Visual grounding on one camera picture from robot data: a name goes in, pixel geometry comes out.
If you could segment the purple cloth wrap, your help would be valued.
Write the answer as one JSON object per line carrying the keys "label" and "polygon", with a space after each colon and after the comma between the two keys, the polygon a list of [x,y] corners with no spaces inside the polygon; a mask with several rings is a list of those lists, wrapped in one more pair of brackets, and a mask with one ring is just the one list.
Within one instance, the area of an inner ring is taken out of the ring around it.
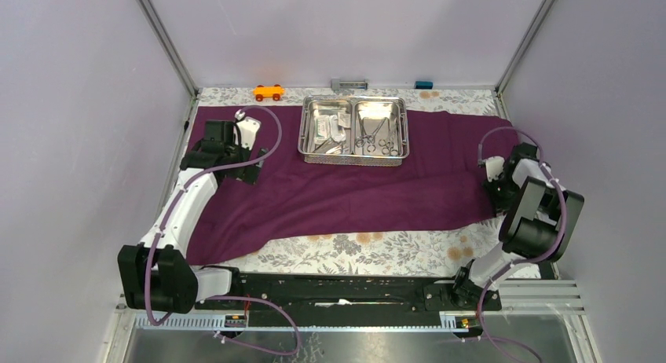
{"label": "purple cloth wrap", "polygon": [[517,134],[501,118],[408,113],[410,153],[397,167],[306,163],[297,106],[252,109],[257,144],[272,149],[258,181],[226,178],[188,245],[193,265],[250,254],[269,241],[338,233],[454,230],[490,219],[478,154],[508,156]]}

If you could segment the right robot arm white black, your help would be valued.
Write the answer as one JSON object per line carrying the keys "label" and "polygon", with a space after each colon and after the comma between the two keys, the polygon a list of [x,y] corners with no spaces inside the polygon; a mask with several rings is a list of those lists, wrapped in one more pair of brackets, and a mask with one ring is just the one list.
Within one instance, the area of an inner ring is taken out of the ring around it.
{"label": "right robot arm white black", "polygon": [[538,152],[520,143],[506,159],[484,160],[484,189],[504,219],[497,245],[456,273],[449,298],[458,308],[486,304],[500,281],[528,264],[557,262],[568,247],[585,199],[561,186]]}

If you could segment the perforated steel instrument tray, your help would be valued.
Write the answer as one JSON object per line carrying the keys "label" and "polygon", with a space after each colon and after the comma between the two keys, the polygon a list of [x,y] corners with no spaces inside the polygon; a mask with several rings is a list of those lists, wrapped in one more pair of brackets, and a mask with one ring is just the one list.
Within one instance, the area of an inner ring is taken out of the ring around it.
{"label": "perforated steel instrument tray", "polygon": [[[343,142],[326,141],[317,144],[313,140],[313,118],[318,115],[345,112],[351,115],[351,135]],[[383,156],[379,145],[375,153],[361,154],[354,141],[360,133],[359,119],[365,118],[366,128],[372,131],[379,120],[389,118],[397,124],[398,156]],[[302,104],[302,118],[298,133],[298,151],[307,163],[398,167],[410,153],[408,117],[405,102],[399,97],[362,96],[308,96]]]}

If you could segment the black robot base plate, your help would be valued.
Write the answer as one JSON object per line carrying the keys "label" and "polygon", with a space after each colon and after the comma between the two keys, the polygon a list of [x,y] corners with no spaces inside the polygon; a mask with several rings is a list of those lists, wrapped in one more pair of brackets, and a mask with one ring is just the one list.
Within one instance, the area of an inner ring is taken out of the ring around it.
{"label": "black robot base plate", "polygon": [[[274,303],[291,318],[294,315],[406,314],[442,312],[475,317],[478,308],[462,309],[452,303],[449,292],[454,283],[449,277],[367,277],[329,276],[289,273],[246,273],[232,276],[231,300],[205,300],[196,310],[238,311],[247,315],[257,311],[279,314],[269,307]],[[497,292],[484,310],[500,311]]]}

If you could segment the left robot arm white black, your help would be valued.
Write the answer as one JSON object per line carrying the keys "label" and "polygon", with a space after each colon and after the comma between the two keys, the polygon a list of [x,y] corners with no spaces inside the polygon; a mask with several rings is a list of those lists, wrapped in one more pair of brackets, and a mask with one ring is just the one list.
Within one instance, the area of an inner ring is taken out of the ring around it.
{"label": "left robot arm white black", "polygon": [[214,297],[226,309],[243,301],[242,285],[231,269],[186,260],[194,229],[205,206],[226,178],[253,185],[261,162],[251,160],[258,120],[209,120],[203,137],[182,157],[175,186],[151,229],[136,245],[121,248],[117,262],[128,307],[186,314]]}

